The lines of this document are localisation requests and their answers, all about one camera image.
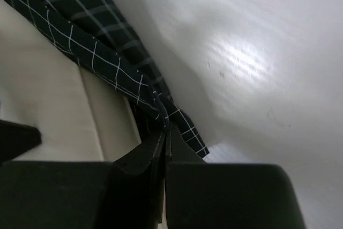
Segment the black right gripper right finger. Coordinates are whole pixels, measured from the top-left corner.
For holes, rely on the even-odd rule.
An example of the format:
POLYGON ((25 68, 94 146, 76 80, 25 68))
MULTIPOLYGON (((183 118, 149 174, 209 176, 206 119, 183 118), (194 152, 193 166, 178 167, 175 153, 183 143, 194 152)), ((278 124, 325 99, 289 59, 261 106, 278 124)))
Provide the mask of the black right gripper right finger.
POLYGON ((305 228, 280 166, 207 163, 174 125, 166 137, 166 221, 169 228, 305 228))

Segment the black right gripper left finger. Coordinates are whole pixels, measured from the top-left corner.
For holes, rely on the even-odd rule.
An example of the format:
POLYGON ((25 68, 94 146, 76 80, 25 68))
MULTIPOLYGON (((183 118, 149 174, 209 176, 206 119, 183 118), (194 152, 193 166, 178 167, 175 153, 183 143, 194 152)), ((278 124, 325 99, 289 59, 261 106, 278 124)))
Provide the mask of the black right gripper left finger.
POLYGON ((157 228, 165 136, 153 134, 114 162, 4 163, 1 228, 157 228))

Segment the dark checkered pillowcase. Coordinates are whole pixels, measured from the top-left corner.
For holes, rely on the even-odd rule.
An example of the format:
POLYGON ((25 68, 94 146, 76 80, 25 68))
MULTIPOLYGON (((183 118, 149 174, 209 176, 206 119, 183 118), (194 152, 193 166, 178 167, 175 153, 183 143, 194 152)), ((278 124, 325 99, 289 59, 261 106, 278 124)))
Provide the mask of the dark checkered pillowcase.
POLYGON ((62 54, 129 101, 141 139, 175 124, 200 156, 208 154, 192 120, 178 108, 141 39, 113 0, 4 0, 62 54))

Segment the cream white pillow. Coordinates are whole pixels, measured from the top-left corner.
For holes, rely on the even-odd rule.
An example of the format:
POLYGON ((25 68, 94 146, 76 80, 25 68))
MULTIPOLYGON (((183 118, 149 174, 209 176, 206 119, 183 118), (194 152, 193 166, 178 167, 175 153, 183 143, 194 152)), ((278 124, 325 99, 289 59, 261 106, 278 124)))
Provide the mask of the cream white pillow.
POLYGON ((39 129, 20 160, 115 161, 140 144, 127 99, 1 1, 1 118, 39 129))

